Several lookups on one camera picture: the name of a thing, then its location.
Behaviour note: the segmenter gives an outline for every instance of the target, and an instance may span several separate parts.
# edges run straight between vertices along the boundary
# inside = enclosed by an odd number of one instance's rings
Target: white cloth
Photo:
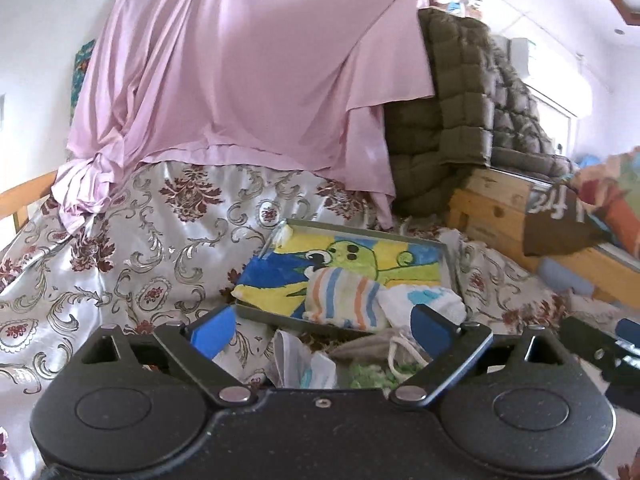
[[[388,322],[394,328],[411,333],[411,311],[425,304],[450,322],[459,325],[465,320],[465,304],[450,288],[427,285],[396,285],[381,289],[378,301]]]

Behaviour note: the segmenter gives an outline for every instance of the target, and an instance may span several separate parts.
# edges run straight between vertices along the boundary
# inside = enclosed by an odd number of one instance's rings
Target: yellow and blue drawing
[[[443,260],[436,246],[293,232],[266,256],[251,259],[233,295],[267,312],[302,317],[315,270],[342,267],[383,286],[440,285]]]

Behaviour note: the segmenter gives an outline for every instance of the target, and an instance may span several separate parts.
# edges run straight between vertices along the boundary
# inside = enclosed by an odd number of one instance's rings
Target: black mount
[[[190,344],[218,312],[152,335],[97,330],[33,411],[42,478],[606,478],[595,466],[613,409],[549,329],[463,324],[402,385],[418,388],[389,399],[271,389],[229,401],[221,392],[242,385]]]

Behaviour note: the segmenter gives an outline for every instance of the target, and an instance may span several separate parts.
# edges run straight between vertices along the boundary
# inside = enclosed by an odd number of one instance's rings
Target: blue object
[[[616,325],[616,335],[620,339],[624,339],[632,345],[640,347],[640,324],[625,317]]]
[[[596,164],[600,164],[601,160],[595,155],[585,155],[582,160],[578,163],[580,169],[586,168],[587,166],[595,166]]]
[[[412,290],[406,295],[406,298],[414,305],[423,303],[430,304],[442,296],[442,293],[434,290]]]
[[[444,326],[415,306],[411,310],[411,335],[432,359],[453,342],[452,334]]]
[[[551,258],[542,258],[536,272],[545,285],[556,294],[561,294],[572,288],[575,294],[590,298],[595,289],[593,283]]]
[[[236,313],[228,306],[191,335],[191,344],[207,359],[213,359],[236,334]]]
[[[295,319],[304,319],[302,316],[305,313],[305,300],[302,300],[302,303],[298,305],[298,307],[293,311],[293,314],[289,317],[293,317]]]
[[[95,40],[92,40],[89,43],[84,44],[76,54],[74,74],[71,83],[71,121],[74,120],[74,113],[76,112],[76,105],[78,104],[78,98],[80,97],[82,83],[84,82],[86,71],[89,68],[89,61],[92,53],[94,52],[94,47]]]
[[[271,253],[268,258],[254,256],[238,279],[238,285],[250,285],[257,288],[277,288],[308,281],[305,268],[311,262],[304,254]]]

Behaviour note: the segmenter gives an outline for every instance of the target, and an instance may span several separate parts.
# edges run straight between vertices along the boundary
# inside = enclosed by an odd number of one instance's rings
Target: air conditioner
[[[525,84],[578,118],[591,115],[591,86],[574,66],[527,38],[509,41],[509,60]]]

